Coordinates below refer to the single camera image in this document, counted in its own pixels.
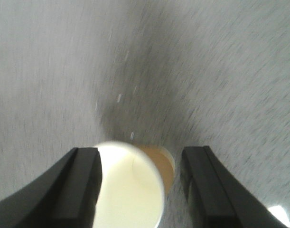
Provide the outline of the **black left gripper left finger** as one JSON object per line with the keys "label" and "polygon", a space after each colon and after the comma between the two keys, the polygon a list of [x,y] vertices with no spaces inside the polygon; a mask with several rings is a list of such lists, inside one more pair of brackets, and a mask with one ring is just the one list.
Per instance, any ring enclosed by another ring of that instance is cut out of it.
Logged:
{"label": "black left gripper left finger", "polygon": [[91,228],[102,177],[98,149],[73,148],[0,201],[0,228]]}

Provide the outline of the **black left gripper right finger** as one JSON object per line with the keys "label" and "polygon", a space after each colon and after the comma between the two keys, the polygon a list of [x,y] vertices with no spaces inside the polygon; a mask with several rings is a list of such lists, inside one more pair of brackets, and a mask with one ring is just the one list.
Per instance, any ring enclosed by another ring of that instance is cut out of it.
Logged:
{"label": "black left gripper right finger", "polygon": [[184,147],[180,178],[195,228],[284,228],[209,146]]}

